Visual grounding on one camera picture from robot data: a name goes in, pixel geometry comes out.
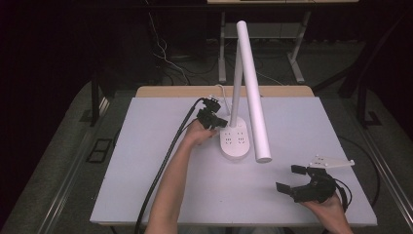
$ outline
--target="white table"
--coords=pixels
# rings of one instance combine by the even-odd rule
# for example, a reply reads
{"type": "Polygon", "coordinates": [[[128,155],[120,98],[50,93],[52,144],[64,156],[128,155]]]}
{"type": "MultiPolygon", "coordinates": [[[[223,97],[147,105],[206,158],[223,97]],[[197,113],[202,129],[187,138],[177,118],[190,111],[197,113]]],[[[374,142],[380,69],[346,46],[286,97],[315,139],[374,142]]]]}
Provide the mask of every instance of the white table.
{"type": "MultiPolygon", "coordinates": [[[[319,224],[309,210],[279,193],[276,182],[291,186],[307,184],[310,178],[291,173],[291,165],[307,166],[317,154],[339,159],[346,159],[346,155],[319,99],[311,97],[308,88],[304,90],[306,97],[269,97],[272,94],[287,95],[288,89],[303,91],[297,87],[267,87],[265,92],[269,93],[263,92],[262,104],[273,154],[271,163],[255,162],[253,144],[244,160],[239,163],[228,161],[222,156],[219,137],[213,137],[193,150],[179,223],[220,226],[319,224]]],[[[162,87],[161,90],[167,91],[168,88],[162,87]]],[[[144,97],[134,98],[131,102],[94,205],[91,222],[135,224],[170,142],[197,99],[185,97],[193,96],[191,92],[180,92],[181,97],[145,97],[148,93],[142,92],[144,97]]],[[[207,93],[220,93],[220,88],[208,87],[204,91],[207,93]]],[[[162,96],[156,88],[152,94],[162,96]]],[[[227,114],[222,105],[218,112],[220,116],[227,114]]],[[[197,107],[203,108],[203,105],[200,103],[197,107]]],[[[244,97],[240,101],[239,114],[249,125],[244,97]]],[[[347,211],[349,223],[352,226],[376,225],[376,216],[352,168],[327,172],[352,189],[354,200],[347,211]]],[[[151,204],[152,200],[143,223],[148,220],[151,204]]]]}

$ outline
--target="white cable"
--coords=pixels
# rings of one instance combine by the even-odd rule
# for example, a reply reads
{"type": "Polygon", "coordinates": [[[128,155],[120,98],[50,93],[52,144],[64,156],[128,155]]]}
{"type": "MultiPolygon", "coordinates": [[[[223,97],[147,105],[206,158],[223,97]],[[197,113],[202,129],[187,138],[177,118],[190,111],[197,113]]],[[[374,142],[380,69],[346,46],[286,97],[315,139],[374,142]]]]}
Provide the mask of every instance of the white cable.
{"type": "Polygon", "coordinates": [[[224,96],[224,101],[225,101],[225,106],[227,107],[228,115],[231,115],[231,110],[227,101],[227,97],[225,95],[225,88],[222,85],[215,85],[221,87],[222,90],[222,96],[224,96]]]}
{"type": "Polygon", "coordinates": [[[162,39],[162,38],[161,38],[161,40],[164,42],[165,47],[162,47],[162,46],[159,44],[159,41],[160,41],[159,39],[160,39],[160,38],[159,38],[159,36],[158,36],[158,32],[156,31],[155,23],[154,23],[154,21],[153,21],[153,19],[152,19],[152,14],[151,14],[151,13],[148,13],[148,15],[149,15],[149,19],[151,20],[152,29],[154,30],[154,33],[155,33],[155,36],[156,36],[156,44],[157,44],[158,47],[161,49],[162,54],[163,54],[163,56],[161,57],[161,56],[158,56],[158,55],[156,55],[156,54],[154,53],[154,56],[158,57],[159,59],[163,59],[165,62],[167,62],[167,63],[173,65],[174,67],[176,67],[177,69],[179,69],[179,70],[182,72],[183,77],[185,78],[185,81],[186,81],[185,85],[189,85],[189,79],[186,77],[185,72],[183,71],[183,69],[182,69],[181,67],[179,67],[178,65],[176,65],[175,63],[167,60],[167,52],[166,52],[166,50],[167,50],[168,44],[167,44],[167,42],[166,42],[164,39],[162,39]]]}
{"type": "Polygon", "coordinates": [[[266,75],[264,75],[264,74],[261,74],[261,73],[259,73],[258,71],[257,71],[256,73],[257,73],[258,75],[264,77],[264,78],[267,78],[267,79],[269,79],[269,80],[275,81],[275,82],[277,82],[279,85],[282,85],[282,86],[283,86],[283,83],[281,83],[280,81],[278,81],[278,80],[276,80],[276,79],[273,79],[273,78],[268,77],[268,76],[266,76],[266,75]]]}

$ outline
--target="hand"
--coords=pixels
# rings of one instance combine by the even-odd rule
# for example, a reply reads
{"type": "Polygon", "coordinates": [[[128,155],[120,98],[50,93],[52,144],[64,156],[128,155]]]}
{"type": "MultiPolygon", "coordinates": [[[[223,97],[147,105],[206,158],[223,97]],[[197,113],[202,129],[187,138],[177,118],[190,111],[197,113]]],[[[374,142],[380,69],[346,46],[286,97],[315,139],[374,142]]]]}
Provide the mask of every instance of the hand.
{"type": "Polygon", "coordinates": [[[323,203],[304,202],[301,205],[310,209],[319,219],[321,224],[330,233],[333,234],[349,234],[353,233],[347,222],[344,210],[340,202],[340,198],[336,193],[323,203]]]}
{"type": "Polygon", "coordinates": [[[193,146],[195,144],[201,144],[204,140],[215,134],[216,130],[206,130],[200,121],[196,119],[188,126],[183,141],[193,146]]]}

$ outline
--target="lamp base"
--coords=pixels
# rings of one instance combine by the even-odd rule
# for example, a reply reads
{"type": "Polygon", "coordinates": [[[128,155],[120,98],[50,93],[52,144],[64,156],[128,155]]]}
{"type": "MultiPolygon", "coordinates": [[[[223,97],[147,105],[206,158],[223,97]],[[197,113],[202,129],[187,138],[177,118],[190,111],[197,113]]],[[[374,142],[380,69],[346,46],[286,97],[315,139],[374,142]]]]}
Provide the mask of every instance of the lamp base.
{"type": "Polygon", "coordinates": [[[240,161],[246,156],[249,150],[249,137],[243,118],[237,117],[237,125],[234,128],[227,126],[221,129],[219,136],[225,158],[240,161]]]}

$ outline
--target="white desk lamp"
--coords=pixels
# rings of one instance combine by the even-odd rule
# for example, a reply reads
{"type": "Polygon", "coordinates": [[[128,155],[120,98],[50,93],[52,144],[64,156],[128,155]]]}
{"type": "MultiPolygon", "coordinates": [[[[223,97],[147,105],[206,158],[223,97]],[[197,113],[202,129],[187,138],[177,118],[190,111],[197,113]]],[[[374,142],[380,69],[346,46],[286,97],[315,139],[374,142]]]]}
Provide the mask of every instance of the white desk lamp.
{"type": "Polygon", "coordinates": [[[249,118],[251,120],[252,137],[255,146],[255,160],[257,163],[271,162],[270,146],[267,129],[261,106],[261,96],[255,73],[254,60],[249,44],[246,23],[237,23],[238,45],[234,74],[234,92],[232,99],[231,116],[227,117],[229,125],[221,129],[221,148],[226,158],[238,161],[244,158],[249,150],[249,138],[245,120],[238,116],[241,82],[245,79],[246,97],[248,101],[249,118]]]}

